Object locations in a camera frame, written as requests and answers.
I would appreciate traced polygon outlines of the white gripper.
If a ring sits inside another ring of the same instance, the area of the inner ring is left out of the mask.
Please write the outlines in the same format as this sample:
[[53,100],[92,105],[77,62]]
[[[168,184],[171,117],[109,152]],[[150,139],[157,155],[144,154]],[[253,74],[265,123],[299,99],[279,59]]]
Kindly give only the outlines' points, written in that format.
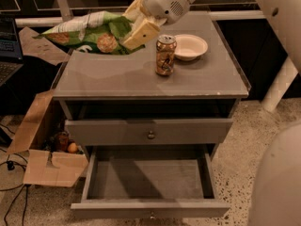
[[138,24],[129,35],[120,41],[129,50],[144,45],[154,39],[160,32],[157,24],[145,18],[144,9],[156,19],[166,19],[168,24],[175,24],[189,10],[188,0],[134,0],[125,10],[123,16],[131,23]]

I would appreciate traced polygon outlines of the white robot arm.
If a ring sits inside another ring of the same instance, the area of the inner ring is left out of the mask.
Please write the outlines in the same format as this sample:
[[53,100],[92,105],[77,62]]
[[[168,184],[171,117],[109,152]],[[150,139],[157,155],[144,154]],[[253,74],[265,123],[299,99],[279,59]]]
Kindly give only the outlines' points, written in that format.
[[[174,24],[195,0],[134,0],[125,15],[135,28],[125,39],[130,49],[151,40],[163,24]],[[263,99],[272,112],[283,94],[287,77],[301,68],[301,0],[256,0],[288,57]],[[301,226],[301,122],[280,131],[265,150],[252,190],[247,226]]]

